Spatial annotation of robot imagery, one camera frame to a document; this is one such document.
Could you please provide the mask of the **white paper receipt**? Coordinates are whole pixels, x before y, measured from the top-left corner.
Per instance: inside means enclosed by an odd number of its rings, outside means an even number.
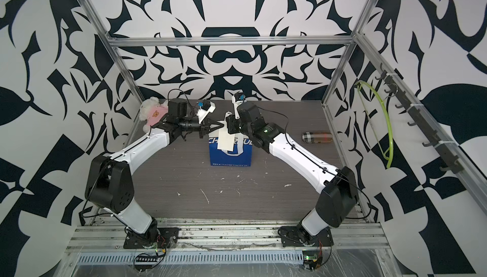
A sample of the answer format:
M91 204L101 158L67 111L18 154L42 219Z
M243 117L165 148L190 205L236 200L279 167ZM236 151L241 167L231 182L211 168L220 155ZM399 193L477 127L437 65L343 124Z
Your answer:
M221 151L233 151L235 144L235 135L228 132L227 123L221 121L223 127L218 130L218 146Z

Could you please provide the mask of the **blue white paper bag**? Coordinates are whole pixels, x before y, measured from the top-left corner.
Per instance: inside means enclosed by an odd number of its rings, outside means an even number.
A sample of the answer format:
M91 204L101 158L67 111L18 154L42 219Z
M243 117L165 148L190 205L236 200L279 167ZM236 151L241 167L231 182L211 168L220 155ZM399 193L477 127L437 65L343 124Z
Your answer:
M209 155L212 166L250 167L252 162L252 141L236 137L233 150L218 150L218 138L209 138Z

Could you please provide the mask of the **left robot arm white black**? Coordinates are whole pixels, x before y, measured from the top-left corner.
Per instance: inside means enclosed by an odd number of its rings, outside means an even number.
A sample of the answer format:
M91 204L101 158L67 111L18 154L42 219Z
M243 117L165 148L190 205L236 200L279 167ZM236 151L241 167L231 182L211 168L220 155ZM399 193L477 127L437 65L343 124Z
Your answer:
M205 99L195 108L185 99L170 99L160 104L152 98L142 104L140 116L146 123L145 135L111 155L93 159L85 198L113 214L131 232L157 237L157 223L137 203L134 197L133 174L150 157L169 146L179 137L197 132L200 137L223 125L211 118L216 106Z

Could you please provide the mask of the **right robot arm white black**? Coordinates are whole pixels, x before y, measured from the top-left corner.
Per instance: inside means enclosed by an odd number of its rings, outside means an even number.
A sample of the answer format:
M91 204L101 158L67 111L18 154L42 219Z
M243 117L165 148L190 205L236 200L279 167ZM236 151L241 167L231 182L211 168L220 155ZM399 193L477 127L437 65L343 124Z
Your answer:
M286 129L265 121L258 106L243 102L225 115L228 132L247 136L252 145L280 159L320 194L316 206L300 221L297 231L302 241L323 230L336 228L358 203L359 189L354 172L341 169L313 155L295 142Z

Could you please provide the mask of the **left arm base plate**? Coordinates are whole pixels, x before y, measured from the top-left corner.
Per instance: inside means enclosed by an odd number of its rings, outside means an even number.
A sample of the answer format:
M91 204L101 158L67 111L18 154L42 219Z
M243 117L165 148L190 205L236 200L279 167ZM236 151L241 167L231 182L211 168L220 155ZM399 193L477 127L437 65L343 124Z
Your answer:
M123 249L167 249L178 242L179 228L149 228L144 234L138 234L126 228Z

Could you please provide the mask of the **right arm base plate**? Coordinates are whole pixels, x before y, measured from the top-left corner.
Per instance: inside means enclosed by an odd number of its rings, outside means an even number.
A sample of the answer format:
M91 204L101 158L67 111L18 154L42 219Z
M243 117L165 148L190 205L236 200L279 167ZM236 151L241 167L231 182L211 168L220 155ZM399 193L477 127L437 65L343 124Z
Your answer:
M325 228L317 235L310 235L302 226L282 226L278 236L284 247L331 247L334 241L330 228Z

